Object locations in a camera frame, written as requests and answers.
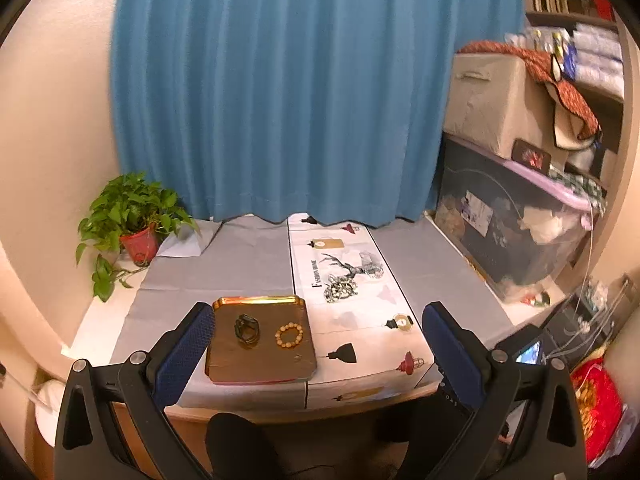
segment green leaves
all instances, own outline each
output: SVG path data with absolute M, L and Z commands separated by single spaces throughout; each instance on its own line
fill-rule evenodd
M 171 217 L 166 213 L 160 217 L 160 221 L 162 222 L 162 227 L 167 231 L 171 231 L 173 229 L 173 224 L 171 222 Z
M 113 206 L 111 208 L 111 211 L 109 211 L 109 218 L 116 222 L 116 224 L 120 223 L 120 209 L 118 208 L 118 204 Z
M 178 202 L 178 194 L 175 191 L 163 189 L 160 194 L 160 199 L 162 200 L 162 207 L 171 209 L 175 206 L 175 203 Z
M 146 182 L 144 172 L 127 173 L 110 180 L 91 203 L 89 215 L 78 224 L 81 243 L 76 247 L 76 263 L 88 246 L 120 253 L 121 236 L 139 233 L 150 225 L 155 226 L 161 238 L 178 232 L 184 224 L 197 230 L 193 218 L 177 204 L 178 194 L 173 189 L 163 189 L 159 182 Z M 134 272 L 138 270 L 112 266 L 98 254 L 92 275 L 94 295 L 108 300 L 116 281 L 130 287 L 126 277 Z
M 80 263 L 80 258 L 82 258 L 82 253 L 84 253 L 85 249 L 86 249 L 85 243 L 78 244 L 78 247 L 76 247 L 76 265 Z
M 98 296 L 104 303 L 113 294 L 114 283 L 111 280 L 100 279 L 94 283 L 94 296 Z
M 120 252 L 120 229 L 111 231 L 109 233 L 109 242 L 111 250 L 114 252 Z

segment white cable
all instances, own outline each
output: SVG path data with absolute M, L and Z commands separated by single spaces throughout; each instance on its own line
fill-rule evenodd
M 593 335 L 590 335 L 587 339 L 585 339 L 577 347 L 571 348 L 569 350 L 565 350 L 563 352 L 558 352 L 558 350 L 560 350 L 560 349 L 556 349 L 555 351 L 551 352 L 551 354 L 549 354 L 548 356 L 545 356 L 545 359 L 550 359 L 550 358 L 553 358 L 553 357 L 562 357 L 562 356 L 565 356 L 565 355 L 572 354 L 575 351 L 579 350 L 580 348 L 583 348 L 587 344 L 588 344 L 588 346 L 587 346 L 587 350 L 588 350 L 591 347 L 591 345 L 594 343 L 594 341 L 596 341 L 598 336 L 602 333 L 602 331 L 604 330 L 604 327 L 609 322 L 609 319 L 611 319 L 611 316 L 613 316 L 613 313 L 615 312 L 616 307 L 619 304 L 620 304 L 620 302 L 617 302 L 616 304 L 614 304 L 612 306 L 612 308 L 609 310 L 609 312 L 607 312 L 607 315 L 606 315 L 605 319 L 602 321 L 602 323 L 598 327 L 598 331 L 593 333 Z
M 587 268 L 584 271 L 584 279 L 582 280 L 582 286 L 580 287 L 580 294 L 578 295 L 578 301 L 575 304 L 574 310 L 574 320 L 575 316 L 578 313 L 578 306 L 580 305 L 580 301 L 582 300 L 582 292 L 584 290 L 584 284 L 587 282 L 587 278 L 589 277 L 589 267 L 591 267 L 591 253 L 593 253 L 593 205 L 591 205 L 591 200 L 587 200 L 589 202 L 589 211 L 591 212 L 591 230 L 589 231 L 589 258 L 587 259 Z
M 16 384 L 22 391 L 24 391 L 27 394 L 27 397 L 29 397 L 29 400 L 31 402 L 33 402 L 34 404 L 37 404 L 38 406 L 40 406 L 43 410 L 45 410 L 47 413 L 50 413 L 51 415 L 53 415 L 54 409 L 49 406 L 48 404 L 46 404 L 45 402 L 43 402 L 40 397 L 38 397 L 36 395 L 36 393 L 34 393 L 33 390 L 31 390 L 30 388 L 27 388 L 26 386 L 24 386 L 24 384 L 22 384 L 18 379 L 16 379 L 14 376 L 12 376 L 9 372 L 7 372 L 5 374 L 5 376 L 9 379 L 11 379 L 14 384 Z
M 468 170 L 467 169 L 465 169 L 465 170 L 452 170 L 449 166 L 446 166 L 446 165 L 444 166 L 444 169 L 447 170 L 447 171 L 450 171 L 451 173 L 464 173 L 465 171 L 468 171 L 469 173 L 479 173 L 479 174 L 487 177 L 488 179 L 493 180 L 494 183 L 497 184 L 504 191 L 505 195 L 509 197 L 509 200 L 511 200 L 511 203 L 513 204 L 513 208 L 516 210 L 516 213 L 520 217 L 520 220 L 523 220 L 522 215 L 518 211 L 518 206 L 513 201 L 513 198 L 511 198 L 511 195 L 509 194 L 509 192 L 506 189 L 504 189 L 504 186 L 502 184 L 500 184 L 500 182 L 495 180 L 490 174 L 487 174 L 484 171 L 471 170 L 471 169 L 468 169 Z
M 611 319 L 611 316 L 613 316 L 613 313 L 615 312 L 616 308 L 620 304 L 620 300 L 622 299 L 622 293 L 624 292 L 625 287 L 626 287 L 626 284 L 623 285 L 623 287 L 620 289 L 620 291 L 617 294 L 617 296 L 614 298 L 614 300 L 613 300 L 613 302 L 611 304 L 611 308 L 609 310 L 607 310 L 607 313 L 605 314 L 604 319 L 602 320 L 602 322 L 598 326 L 596 333 L 592 333 L 590 336 L 588 336 L 587 339 L 585 339 L 577 347 L 571 348 L 571 349 L 569 349 L 567 351 L 563 351 L 565 348 L 567 348 L 575 340 L 576 337 L 578 337 L 580 335 L 580 331 L 578 331 L 578 333 L 576 333 L 571 339 L 569 339 L 569 341 L 567 341 L 561 347 L 556 348 L 549 355 L 545 355 L 545 362 L 546 362 L 547 359 L 551 359 L 553 357 L 562 357 L 564 355 L 572 354 L 573 352 L 575 352 L 578 349 L 582 348 L 586 343 L 589 343 L 591 345 L 594 341 L 596 341 L 598 336 L 602 333 L 602 330 L 604 330 L 604 327 L 607 325 L 607 323 Z M 600 311 L 598 311 L 598 313 L 596 313 L 596 316 L 594 316 L 594 318 L 591 320 L 592 322 L 594 320 L 596 320 L 596 318 L 598 317 L 599 313 L 600 313 Z
M 625 288 L 626 288 L 626 285 L 620 288 L 618 295 L 611 302 L 612 305 L 615 305 L 618 303 L 618 301 L 620 300 L 620 296 L 622 296 L 622 294 L 625 291 Z M 579 325 L 578 330 L 574 332 L 569 332 L 567 329 L 563 328 L 562 331 L 564 332 L 564 335 L 567 335 L 567 336 L 576 335 L 578 333 L 588 334 L 591 331 L 591 327 L 596 323 L 596 321 L 600 318 L 600 316 L 608 311 L 609 309 L 607 308 L 598 309 L 596 313 L 593 315 L 593 317 L 591 317 L 591 320 L 588 323 L 582 319 L 582 316 L 578 316 L 578 325 Z M 583 329 L 584 325 L 589 327 L 589 329 L 586 332 Z
M 596 370 L 602 371 L 602 366 L 600 366 L 597 363 L 592 364 L 589 369 L 587 370 L 587 373 L 585 373 L 584 378 L 582 379 L 582 382 L 580 383 L 580 386 L 578 386 L 575 389 L 575 394 L 577 395 L 578 392 L 580 391 L 580 388 L 582 388 L 584 386 L 584 383 L 587 381 L 587 377 L 589 377 L 589 374 L 591 373 L 591 370 L 593 370 L 594 368 L 596 368 Z

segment potted plant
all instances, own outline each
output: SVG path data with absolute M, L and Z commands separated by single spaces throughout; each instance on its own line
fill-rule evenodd
M 107 301 L 116 281 L 130 288 L 126 279 L 148 266 L 158 252 L 159 238 L 178 232 L 184 224 L 197 229 L 193 218 L 177 202 L 174 190 L 163 189 L 159 182 L 146 182 L 144 173 L 121 175 L 104 187 L 90 205 L 89 216 L 78 225 L 82 241 L 76 248 L 76 264 L 87 247 L 99 251 L 92 275 L 94 296 Z M 102 254 L 120 254 L 121 247 L 139 269 L 123 269 Z

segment bracelet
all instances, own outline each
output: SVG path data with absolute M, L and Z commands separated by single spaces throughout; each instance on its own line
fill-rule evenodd
M 298 335 L 296 336 L 296 340 L 293 343 L 284 343 L 282 341 L 282 334 L 284 334 L 290 328 L 298 329 Z M 299 345 L 301 341 L 302 341 L 302 326 L 298 325 L 297 323 L 290 322 L 289 324 L 281 326 L 280 330 L 276 332 L 276 343 L 278 344 L 278 346 L 281 346 L 283 348 L 293 348 L 294 346 Z
M 260 324 L 257 319 L 247 314 L 240 314 L 240 316 L 238 316 L 235 329 L 236 337 L 245 345 L 252 345 L 260 339 Z

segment metal bolt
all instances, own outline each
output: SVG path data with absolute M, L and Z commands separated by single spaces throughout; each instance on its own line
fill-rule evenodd
M 507 362 L 507 359 L 509 358 L 509 356 L 507 355 L 507 352 L 505 352 L 504 350 L 493 350 L 491 352 L 491 358 L 497 363 L 505 363 Z
M 131 357 L 129 357 L 129 361 L 133 365 L 139 365 L 140 363 L 145 362 L 145 359 L 146 359 L 146 352 L 143 352 L 142 350 L 133 352 L 133 354 L 131 354 Z
M 81 372 L 82 370 L 84 370 L 85 367 L 86 367 L 86 361 L 84 359 L 78 359 L 78 361 L 76 361 L 72 366 L 73 371 L 75 372 Z
M 558 358 L 554 357 L 553 359 L 551 359 L 551 365 L 556 370 L 564 370 L 564 363 Z

